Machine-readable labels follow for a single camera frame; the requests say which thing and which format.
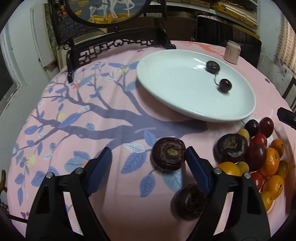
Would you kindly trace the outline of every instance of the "plate rim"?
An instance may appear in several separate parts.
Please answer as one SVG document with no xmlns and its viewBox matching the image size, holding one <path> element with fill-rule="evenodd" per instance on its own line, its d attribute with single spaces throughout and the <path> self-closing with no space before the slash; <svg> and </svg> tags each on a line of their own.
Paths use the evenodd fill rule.
<svg viewBox="0 0 296 241">
<path fill-rule="evenodd" d="M 172 104 L 168 103 L 166 100 L 164 100 L 163 98 L 161 98 L 161 97 L 157 96 L 156 94 L 152 93 L 152 91 L 151 91 L 149 88 L 147 88 L 147 86 L 146 86 L 145 84 L 142 83 L 142 81 L 141 81 L 141 79 L 140 79 L 140 77 L 139 77 L 139 69 L 138 69 L 138 68 L 139 68 L 139 67 L 141 68 L 141 65 L 143 64 L 143 62 L 144 62 L 143 60 L 144 60 L 144 59 L 146 59 L 146 58 L 148 58 L 148 57 L 151 57 L 151 55 L 157 54 L 157 53 L 162 52 L 162 51 L 192 52 L 192 53 L 197 53 L 197 54 L 201 54 L 201 55 L 204 55 L 204 56 L 207 56 L 207 57 L 213 58 L 213 59 L 215 59 L 215 60 L 217 60 L 217 61 L 219 61 L 219 62 L 221 62 L 221 63 L 223 63 L 223 64 L 227 64 L 230 68 L 232 68 L 234 71 L 236 71 L 236 72 L 237 72 L 237 73 L 238 73 L 238 74 L 239 74 L 239 75 L 240 75 L 240 76 L 241 76 L 241 77 L 247 82 L 247 84 L 249 85 L 249 87 L 250 87 L 250 89 L 251 89 L 251 92 L 252 92 L 252 95 L 253 95 L 253 97 L 254 97 L 254 106 L 253 106 L 252 110 L 249 111 L 249 112 L 248 112 L 247 114 L 245 114 L 244 116 L 240 117 L 239 119 L 238 119 L 238 118 L 216 118 L 216 117 L 209 116 L 209 115 L 203 115 L 203 114 L 201 114 L 201 113 L 197 113 L 197 112 L 194 112 L 194 111 L 189 110 L 189 109 L 187 109 L 187 111 L 182 110 L 180 107 L 175 106 L 175 105 L 172 105 Z M 217 58 L 215 58 L 215 57 L 213 57 L 213 56 L 210 56 L 210 55 L 207 55 L 207 54 L 201 53 L 201 52 L 192 51 L 192 50 L 184 50 L 184 49 L 168 49 L 168 50 L 160 50 L 160 51 L 157 51 L 157 52 L 153 52 L 153 53 L 151 53 L 151 54 L 148 54 L 147 56 L 145 56 L 144 58 L 142 58 L 142 59 L 139 61 L 138 65 L 137 65 L 137 69 L 136 69 L 136 74 L 137 74 L 137 78 L 138 78 L 139 82 L 142 84 L 142 86 L 143 86 L 143 87 L 144 87 L 144 88 L 145 88 L 150 94 L 152 94 L 156 99 L 158 99 L 160 102 L 162 102 L 163 104 L 165 104 L 166 106 L 168 106 L 169 108 L 171 108 L 171 109 L 173 109 L 173 110 L 175 110 L 175 111 L 177 111 L 177 112 L 180 112 L 180 113 L 182 113 L 182 114 L 184 114 L 184 115 L 186 115 L 186 116 L 189 116 L 189 117 L 192 117 L 192 118 L 195 118 L 195 119 L 198 119 L 198 120 L 209 121 L 209 122 L 216 122 L 216 123 L 218 123 L 218 122 L 222 123 L 222 122 L 241 121 L 241 120 L 243 120 L 243 119 L 249 117 L 249 116 L 254 112 L 254 110 L 255 110 L 255 108 L 256 108 L 256 95 L 255 95 L 254 90 L 253 90 L 253 88 L 251 87 L 250 83 L 247 81 L 247 79 L 246 79 L 246 78 L 245 78 L 240 72 L 238 72 L 235 68 L 233 68 L 231 65 L 229 65 L 229 63 L 224 62 L 224 61 L 222 61 L 222 60 L 220 60 L 220 59 L 217 59 Z"/>
</svg>

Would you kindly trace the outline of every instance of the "round table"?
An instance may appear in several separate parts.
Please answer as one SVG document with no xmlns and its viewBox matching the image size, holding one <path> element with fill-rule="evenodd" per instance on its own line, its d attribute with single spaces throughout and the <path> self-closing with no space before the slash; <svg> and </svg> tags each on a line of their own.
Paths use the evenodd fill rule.
<svg viewBox="0 0 296 241">
<path fill-rule="evenodd" d="M 204 53 L 226 62 L 223 47 L 184 41 L 172 43 L 177 49 Z M 158 172 L 150 162 L 151 148 L 159 138 L 177 137 L 216 166 L 215 142 L 227 133 L 236 133 L 244 124 L 191 119 L 148 93 L 136 79 L 136 67 L 144 56 L 160 50 L 123 46 L 75 71 L 71 84 L 67 82 L 66 70 L 52 79 L 13 149 L 7 193 L 12 215 L 28 218 L 47 172 L 69 174 L 77 167 L 84 167 L 108 146 L 113 155 L 111 167 L 89 200 L 110 239 L 186 240 L 196 221 L 176 220 L 170 202 L 175 192 L 194 181 L 192 174 L 188 166 L 172 174 Z M 268 142 L 279 137 L 286 147 L 283 158 L 288 160 L 290 172 L 284 191 L 268 212 L 273 234 L 288 216 L 296 183 L 296 132 L 279 122 L 276 115 L 279 107 L 289 109 L 289 106 L 274 85 L 243 58 L 240 57 L 237 65 L 227 64 L 241 73 L 255 92 L 256 109 L 248 119 L 259 121 L 271 117 L 275 131 Z M 73 230 L 81 233 L 68 193 L 65 201 Z M 228 194 L 216 233 L 223 231 L 230 205 L 231 194 Z M 25 224 L 14 222 L 14 225 L 25 235 Z"/>
</svg>

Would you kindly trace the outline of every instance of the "metal screw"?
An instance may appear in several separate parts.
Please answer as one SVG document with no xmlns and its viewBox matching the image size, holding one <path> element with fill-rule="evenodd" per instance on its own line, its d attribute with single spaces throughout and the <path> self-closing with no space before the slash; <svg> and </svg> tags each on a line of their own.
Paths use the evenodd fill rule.
<svg viewBox="0 0 296 241">
<path fill-rule="evenodd" d="M 251 178 L 251 175 L 249 173 L 245 172 L 244 173 L 244 177 L 247 178 L 247 179 L 249 179 L 249 178 Z"/>
<path fill-rule="evenodd" d="M 82 168 L 82 167 L 76 168 L 76 169 L 75 169 L 75 173 L 76 173 L 76 174 L 81 174 L 81 173 L 83 173 L 83 168 Z"/>
<path fill-rule="evenodd" d="M 53 174 L 52 172 L 48 172 L 48 173 L 46 174 L 46 178 L 52 178 L 53 175 L 54 175 L 54 174 Z"/>
<path fill-rule="evenodd" d="M 220 168 L 215 168 L 214 169 L 214 173 L 221 174 L 222 173 L 222 170 Z"/>
</svg>

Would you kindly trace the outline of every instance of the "white oval plate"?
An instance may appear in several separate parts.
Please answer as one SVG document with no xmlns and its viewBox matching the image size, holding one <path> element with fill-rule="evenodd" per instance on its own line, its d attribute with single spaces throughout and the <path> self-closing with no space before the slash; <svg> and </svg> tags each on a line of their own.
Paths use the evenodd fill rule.
<svg viewBox="0 0 296 241">
<path fill-rule="evenodd" d="M 215 75 L 205 70 L 206 62 L 220 65 L 216 82 L 232 83 L 221 93 Z M 137 66 L 141 84 L 168 107 L 195 119 L 228 122 L 245 119 L 255 109 L 256 98 L 247 80 L 228 64 L 189 50 L 162 50 L 144 57 Z"/>
</svg>

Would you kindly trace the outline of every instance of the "cherry stem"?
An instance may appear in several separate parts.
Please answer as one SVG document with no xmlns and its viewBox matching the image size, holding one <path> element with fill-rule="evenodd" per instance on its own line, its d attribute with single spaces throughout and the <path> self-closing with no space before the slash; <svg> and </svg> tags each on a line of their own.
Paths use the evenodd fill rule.
<svg viewBox="0 0 296 241">
<path fill-rule="evenodd" d="M 218 85 L 217 82 L 216 82 L 216 78 L 217 78 L 217 75 L 215 74 L 214 81 L 215 81 L 215 84 Z"/>
</svg>

